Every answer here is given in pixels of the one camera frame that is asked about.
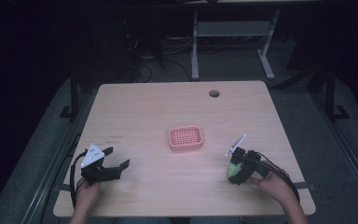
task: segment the person's right hand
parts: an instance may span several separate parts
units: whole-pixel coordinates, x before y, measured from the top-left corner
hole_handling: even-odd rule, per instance
[[[263,161],[265,164],[274,166],[271,162]],[[290,177],[283,169],[276,167]],[[290,187],[278,175],[269,172],[266,178],[260,179],[254,176],[249,177],[246,183],[257,185],[260,189],[267,193],[271,198],[281,204],[284,213],[287,216],[289,224],[307,224],[307,218],[298,202],[296,195]]]

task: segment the light wood surface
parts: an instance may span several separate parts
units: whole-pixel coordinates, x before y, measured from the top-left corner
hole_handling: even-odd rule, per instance
[[[217,90],[213,98],[209,91]],[[200,126],[203,147],[173,152],[169,129]],[[261,81],[112,84],[99,89],[75,157],[91,143],[114,147],[104,167],[130,159],[121,179],[103,182],[92,215],[98,217],[193,217],[281,215],[256,187],[227,180],[225,153],[243,133],[240,147],[263,153],[293,182],[304,177],[266,85]],[[80,178],[80,164],[76,181]],[[69,172],[64,180],[69,184]],[[306,214],[315,211],[307,189],[299,191]],[[58,217],[72,215],[70,193],[61,190]]]

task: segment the pink basket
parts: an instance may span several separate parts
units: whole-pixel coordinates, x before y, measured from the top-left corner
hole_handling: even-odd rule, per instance
[[[202,147],[202,134],[200,127],[190,126],[170,129],[170,149],[189,150]]]

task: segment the green object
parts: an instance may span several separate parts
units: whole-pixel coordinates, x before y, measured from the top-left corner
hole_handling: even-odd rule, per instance
[[[228,178],[236,175],[241,169],[241,163],[238,163],[238,164],[233,164],[233,163],[230,163],[229,166],[228,166],[228,171],[227,171],[227,176]]]

